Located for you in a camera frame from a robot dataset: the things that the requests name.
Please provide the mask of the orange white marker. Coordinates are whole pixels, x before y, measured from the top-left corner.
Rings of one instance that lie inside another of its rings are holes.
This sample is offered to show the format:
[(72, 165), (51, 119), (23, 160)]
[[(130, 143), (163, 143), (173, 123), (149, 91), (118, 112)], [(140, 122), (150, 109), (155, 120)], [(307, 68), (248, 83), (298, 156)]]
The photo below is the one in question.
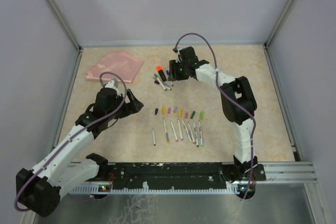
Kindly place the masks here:
[(169, 140), (169, 134), (167, 131), (167, 126), (166, 126), (166, 121), (165, 119), (163, 119), (163, 126), (164, 126), (164, 132), (165, 132), (165, 138), (166, 138), (166, 142), (169, 144), (170, 140)]

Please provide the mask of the dark green capped marker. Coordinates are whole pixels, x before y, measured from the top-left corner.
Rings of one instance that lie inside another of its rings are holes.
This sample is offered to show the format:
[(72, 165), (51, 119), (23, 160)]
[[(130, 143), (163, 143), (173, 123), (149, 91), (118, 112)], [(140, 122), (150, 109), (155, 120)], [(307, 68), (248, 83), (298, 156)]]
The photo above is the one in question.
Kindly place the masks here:
[(194, 125), (194, 134), (195, 134), (195, 143), (196, 147), (199, 147), (199, 141), (198, 141), (198, 132), (197, 132), (197, 127), (195, 121), (193, 122)]

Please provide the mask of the lavender marker pen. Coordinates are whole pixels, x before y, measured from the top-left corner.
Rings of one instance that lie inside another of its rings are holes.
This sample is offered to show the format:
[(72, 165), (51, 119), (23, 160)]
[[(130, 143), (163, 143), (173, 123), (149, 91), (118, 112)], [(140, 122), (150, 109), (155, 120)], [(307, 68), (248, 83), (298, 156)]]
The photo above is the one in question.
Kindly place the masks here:
[(181, 128), (181, 122), (180, 119), (177, 119), (177, 123), (178, 123), (178, 131), (179, 131), (179, 136), (180, 136), (180, 140), (183, 141), (183, 133), (182, 133), (182, 128)]

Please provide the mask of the light green pen cap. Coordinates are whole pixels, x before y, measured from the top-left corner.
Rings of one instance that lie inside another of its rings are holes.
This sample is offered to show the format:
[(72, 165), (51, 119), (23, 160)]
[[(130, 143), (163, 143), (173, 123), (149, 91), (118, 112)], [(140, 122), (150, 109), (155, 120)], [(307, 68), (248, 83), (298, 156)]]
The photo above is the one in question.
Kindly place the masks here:
[(204, 117), (204, 112), (203, 112), (203, 111), (201, 111), (201, 112), (200, 112), (200, 117), (199, 117), (199, 119), (200, 119), (200, 120), (202, 120), (202, 119), (203, 119), (203, 117)]

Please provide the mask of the blue capped marker pen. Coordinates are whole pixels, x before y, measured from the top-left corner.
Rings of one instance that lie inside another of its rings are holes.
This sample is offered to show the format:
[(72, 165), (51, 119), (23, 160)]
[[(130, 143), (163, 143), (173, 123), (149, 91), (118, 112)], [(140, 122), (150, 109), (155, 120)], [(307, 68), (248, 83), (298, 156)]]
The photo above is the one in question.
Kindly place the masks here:
[(167, 74), (167, 80), (171, 83), (171, 86), (174, 86), (174, 83), (173, 83), (173, 80), (172, 80), (170, 71), (167, 70), (167, 71), (166, 71), (166, 74)]

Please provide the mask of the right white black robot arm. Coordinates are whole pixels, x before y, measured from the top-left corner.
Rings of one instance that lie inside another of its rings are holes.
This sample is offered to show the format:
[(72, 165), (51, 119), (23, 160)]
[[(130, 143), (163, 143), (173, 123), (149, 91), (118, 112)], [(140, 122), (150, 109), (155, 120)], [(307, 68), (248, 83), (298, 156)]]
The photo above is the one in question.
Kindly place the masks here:
[(177, 59), (170, 60), (170, 77), (173, 81), (194, 78), (220, 92), (223, 114), (235, 130), (234, 172), (242, 180), (253, 180), (253, 169), (258, 161), (254, 151), (256, 129), (256, 99), (249, 80), (234, 78), (212, 66), (207, 60), (199, 60), (193, 47), (175, 47)]

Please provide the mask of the magenta capped marker pen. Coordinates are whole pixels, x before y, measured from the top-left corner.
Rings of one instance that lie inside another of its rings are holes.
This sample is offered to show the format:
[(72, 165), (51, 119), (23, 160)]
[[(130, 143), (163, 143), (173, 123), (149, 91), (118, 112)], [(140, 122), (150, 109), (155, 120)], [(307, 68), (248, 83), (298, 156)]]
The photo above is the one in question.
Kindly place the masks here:
[(193, 144), (196, 144), (196, 140), (195, 140), (195, 137), (194, 137), (194, 134), (193, 134), (193, 131), (192, 131), (192, 127), (191, 127), (189, 122), (187, 124), (188, 124), (188, 130), (189, 130), (189, 133), (190, 133), (190, 136), (191, 136), (191, 140), (192, 140)]

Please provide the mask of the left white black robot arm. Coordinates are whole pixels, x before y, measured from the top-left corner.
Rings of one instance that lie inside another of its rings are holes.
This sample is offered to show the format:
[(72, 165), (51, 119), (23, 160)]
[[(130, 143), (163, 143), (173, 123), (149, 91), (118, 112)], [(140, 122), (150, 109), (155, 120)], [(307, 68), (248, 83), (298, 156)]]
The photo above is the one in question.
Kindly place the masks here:
[(143, 107), (129, 89), (121, 94), (118, 88), (102, 88), (57, 147), (30, 170), (17, 173), (15, 209), (47, 217), (77, 185), (92, 178), (106, 179), (109, 167), (104, 157), (92, 153), (77, 165), (71, 165), (72, 160), (108, 129), (110, 121), (136, 114)]

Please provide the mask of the pink capped marker pen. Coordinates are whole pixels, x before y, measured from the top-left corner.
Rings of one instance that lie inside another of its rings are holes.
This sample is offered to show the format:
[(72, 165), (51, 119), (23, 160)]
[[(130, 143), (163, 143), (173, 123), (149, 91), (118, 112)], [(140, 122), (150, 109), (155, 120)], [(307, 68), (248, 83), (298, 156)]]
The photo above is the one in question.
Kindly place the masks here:
[(173, 135), (174, 135), (174, 138), (175, 138), (175, 141), (178, 142), (179, 141), (179, 138), (177, 136), (177, 133), (176, 133), (176, 129), (175, 129), (175, 126), (174, 126), (174, 123), (170, 120), (170, 124), (171, 124), (171, 127), (172, 127), (172, 131), (173, 131)]

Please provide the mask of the light green capped marker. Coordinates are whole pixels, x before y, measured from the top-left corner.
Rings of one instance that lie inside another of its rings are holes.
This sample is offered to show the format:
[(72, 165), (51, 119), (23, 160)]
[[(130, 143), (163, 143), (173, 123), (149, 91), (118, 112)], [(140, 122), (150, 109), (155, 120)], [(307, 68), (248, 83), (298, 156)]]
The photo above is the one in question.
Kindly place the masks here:
[(199, 139), (200, 139), (200, 146), (203, 147), (203, 146), (204, 146), (203, 130), (202, 130), (202, 123), (201, 123), (200, 120), (198, 121), (198, 125), (199, 125)]

